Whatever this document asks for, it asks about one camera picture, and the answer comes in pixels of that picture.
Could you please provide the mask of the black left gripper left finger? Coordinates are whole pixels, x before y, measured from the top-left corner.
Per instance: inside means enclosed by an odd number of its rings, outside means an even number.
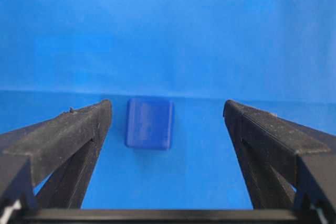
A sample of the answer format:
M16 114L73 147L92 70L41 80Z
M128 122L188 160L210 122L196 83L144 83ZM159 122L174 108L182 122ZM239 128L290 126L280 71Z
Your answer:
M80 208L111 122L102 100L1 134L1 207Z

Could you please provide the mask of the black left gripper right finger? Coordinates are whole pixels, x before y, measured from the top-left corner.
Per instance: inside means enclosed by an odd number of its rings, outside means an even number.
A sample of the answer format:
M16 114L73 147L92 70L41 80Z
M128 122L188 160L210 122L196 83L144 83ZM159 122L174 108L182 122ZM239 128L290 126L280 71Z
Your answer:
M239 102L223 118L255 209L335 210L335 136Z

